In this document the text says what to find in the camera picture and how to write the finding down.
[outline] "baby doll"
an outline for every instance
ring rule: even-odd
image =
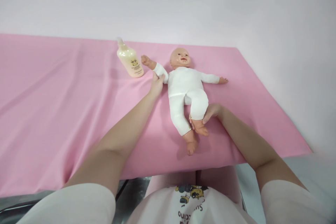
[[[146,55],[141,56],[143,65],[152,69],[159,77],[165,75],[163,83],[168,84],[170,116],[179,134],[187,142],[188,155],[194,154],[198,147],[194,131],[184,116],[184,105],[191,105],[190,118],[196,133],[208,136],[208,130],[202,120],[209,101],[204,92],[204,83],[224,84],[228,80],[216,75],[209,75],[190,68],[191,58],[186,49],[177,48],[170,56],[170,64],[174,69],[169,74],[159,63]]]

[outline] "lotion bottle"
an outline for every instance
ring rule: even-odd
[[[137,53],[132,48],[125,45],[123,40],[118,37],[117,55],[131,77],[139,78],[144,74],[141,62],[137,58]]]

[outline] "white wall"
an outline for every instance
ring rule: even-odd
[[[263,0],[238,49],[315,152],[286,162],[336,207],[336,0]]]
[[[0,0],[0,32],[236,46],[260,0]]]

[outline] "white sleeve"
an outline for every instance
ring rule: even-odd
[[[267,224],[333,223],[333,211],[302,187],[273,180],[261,190]]]
[[[161,75],[165,75],[165,77],[164,77],[164,81],[163,81],[163,83],[164,84],[168,84],[168,73],[167,73],[167,71],[165,70],[165,68],[163,67],[163,66],[161,66],[161,64],[160,63],[156,63],[156,67],[154,68],[154,70],[153,70],[159,77],[161,77]]]
[[[17,224],[111,224],[116,201],[99,184],[77,184],[56,191],[32,207]]]
[[[201,73],[201,80],[204,83],[218,84],[219,77],[216,76],[216,75],[208,75],[208,74],[205,74],[205,73]]]

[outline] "bottle label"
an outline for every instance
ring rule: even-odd
[[[139,75],[142,73],[141,65],[138,63],[137,59],[132,59],[131,64],[135,74]]]

